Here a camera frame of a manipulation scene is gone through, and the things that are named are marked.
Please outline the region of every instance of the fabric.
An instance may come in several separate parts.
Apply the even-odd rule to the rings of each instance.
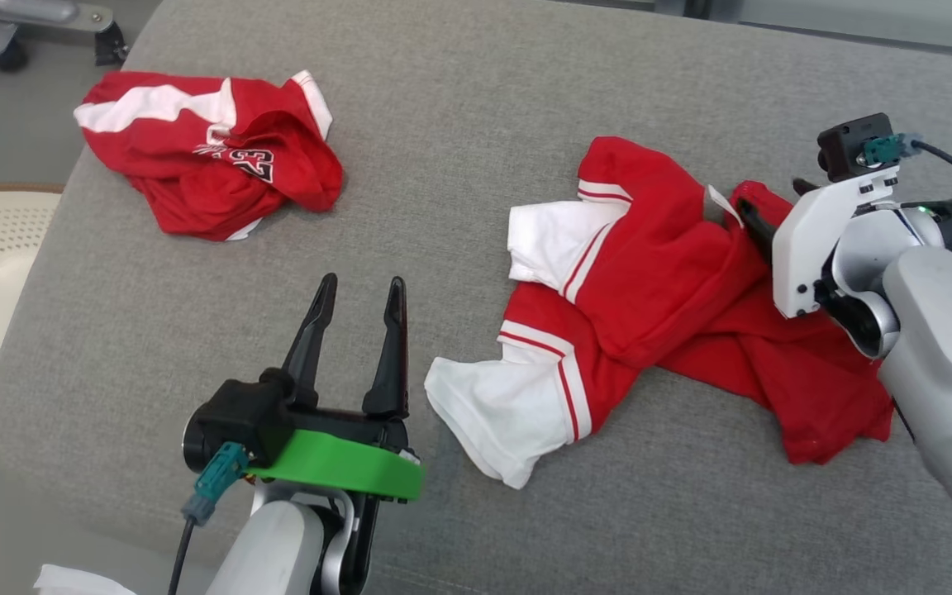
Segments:
[[[519,489],[540,456],[600,430],[640,371],[605,357],[586,317],[536,283],[516,287],[498,343],[500,361],[435,358],[426,392],[476,467]]]
[[[578,202],[510,211],[509,276],[545,291],[517,286],[502,360],[437,358],[426,378],[431,405],[486,475],[521,488],[541,455],[600,429],[654,365],[774,411],[794,464],[827,463],[858,436],[888,439],[879,365],[823,313],[782,317],[740,220],[704,220],[703,196],[667,155],[602,136],[578,167]],[[733,212],[741,198],[774,226],[790,210],[757,182],[737,186]]]
[[[53,564],[42,565],[31,588],[38,588],[39,595],[135,595],[117,581]]]
[[[320,212],[340,196],[343,169],[325,142],[332,115],[307,71],[281,87],[110,72],[74,115],[165,233],[238,240],[287,200]]]
[[[426,486],[381,506],[365,595],[952,593],[952,504],[902,423],[888,443],[793,466],[774,415],[649,369],[601,432],[541,457],[517,491],[469,462],[422,387],[435,355],[500,357],[509,208],[574,197],[594,136],[658,147],[720,189],[753,178],[793,199],[793,176],[824,180],[817,132],[885,106],[952,150],[952,56],[541,0],[164,0],[127,68],[283,82],[295,64],[320,76],[336,119],[348,179],[332,214],[177,241],[83,152],[0,354],[5,477],[174,557],[193,408],[280,363],[334,271],[317,389],[356,409],[399,274]],[[31,125],[59,143],[74,124]],[[42,179],[33,147],[1,150],[14,178]],[[899,180],[907,199],[952,196],[936,159]],[[246,483],[231,488],[186,559],[216,568],[250,505]]]

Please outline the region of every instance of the printed number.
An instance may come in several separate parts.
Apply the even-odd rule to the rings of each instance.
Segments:
[[[235,166],[253,174],[267,184],[274,181],[274,154],[268,150],[232,150],[230,160]]]

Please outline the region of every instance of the gray cushion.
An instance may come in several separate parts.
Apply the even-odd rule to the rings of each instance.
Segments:
[[[496,358],[507,210],[574,196],[597,135],[718,188],[823,179],[816,133],[873,112],[952,150],[952,57],[539,0],[166,0],[128,68],[283,82],[309,69],[347,186],[248,240],[159,233],[84,152],[0,358],[0,462],[98,531],[171,551],[193,475],[183,425],[226,378],[283,358],[340,275],[324,402],[373,379],[394,274],[411,313],[409,429],[424,498],[382,508],[371,593],[952,593],[952,505],[896,423],[824,467],[786,462],[772,415],[662,369],[524,490],[484,477],[431,413],[434,355]],[[952,196],[907,163],[898,192]],[[235,486],[193,550],[222,557]]]

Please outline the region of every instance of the teal connector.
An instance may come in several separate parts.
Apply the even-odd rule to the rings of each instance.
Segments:
[[[910,146],[910,143],[920,139],[921,135],[891,135],[882,139],[872,139],[862,145],[859,165],[872,167],[878,163],[891,163],[897,159],[913,157],[921,150]]]
[[[197,482],[193,483],[193,496],[182,507],[182,516],[193,519],[193,524],[199,527],[204,526],[215,512],[215,505],[222,494],[245,475],[248,468],[249,453],[245,452],[245,447],[237,443],[222,445]]]

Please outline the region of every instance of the white stripe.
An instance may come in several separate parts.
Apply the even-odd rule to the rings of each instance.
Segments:
[[[219,91],[190,95],[171,84],[159,87],[134,87],[115,102],[84,104],[72,112],[76,121],[91,132],[120,132],[135,120],[175,121],[186,110],[207,121],[208,144],[222,144],[212,138],[212,129],[228,135],[237,124],[237,106],[230,79],[223,79]]]
[[[299,84],[303,91],[303,96],[307,98],[307,106],[311,108],[311,114],[314,116],[314,123],[318,125],[318,133],[321,139],[325,140],[329,135],[329,125],[333,123],[333,116],[329,113],[329,106],[326,105],[326,98],[318,89],[318,84],[314,82],[310,72],[303,70],[296,73],[292,82]]]
[[[536,343],[541,343],[543,345],[548,345],[555,350],[560,351],[560,353],[567,355],[575,351],[575,348],[571,343],[560,339],[559,336],[551,335],[549,332],[539,331],[537,328],[529,327],[526,324],[518,323],[518,321],[506,320],[502,321],[502,332],[507,332],[507,334],[522,336],[522,338],[530,339]],[[533,345],[526,343],[524,341],[516,341],[510,339],[509,336],[498,336],[498,341],[502,343],[509,343],[517,347],[530,348]]]
[[[605,198],[605,197],[593,197],[593,196],[584,196],[583,193],[615,193],[619,196],[625,196],[626,198],[632,200],[632,196],[623,189],[623,186],[619,184],[601,184],[600,182],[587,182],[586,180],[578,181],[578,198],[587,200],[589,202],[627,202],[625,200],[620,200],[618,198]]]
[[[593,423],[590,421],[590,403],[586,400],[583,376],[578,371],[578,359],[575,359],[574,355],[568,355],[560,364],[564,366],[564,377],[568,379],[568,388],[571,392],[571,407],[575,410],[575,425],[578,427],[577,440],[581,440],[590,436],[590,429],[593,428]]]
[[[564,294],[565,300],[570,301],[572,304],[575,303],[575,295],[578,295],[579,289],[581,289],[583,283],[586,283],[586,275],[589,275],[590,267],[593,267],[593,261],[597,260],[597,253],[601,252],[601,245],[604,244],[605,237],[608,237],[612,226],[615,225],[615,221],[608,223],[607,226],[601,227],[601,230],[594,235],[593,244],[590,245],[590,250],[586,253],[586,259],[583,259],[582,263],[579,263],[578,272],[575,272],[574,278],[571,279],[571,284],[567,286],[568,290]]]

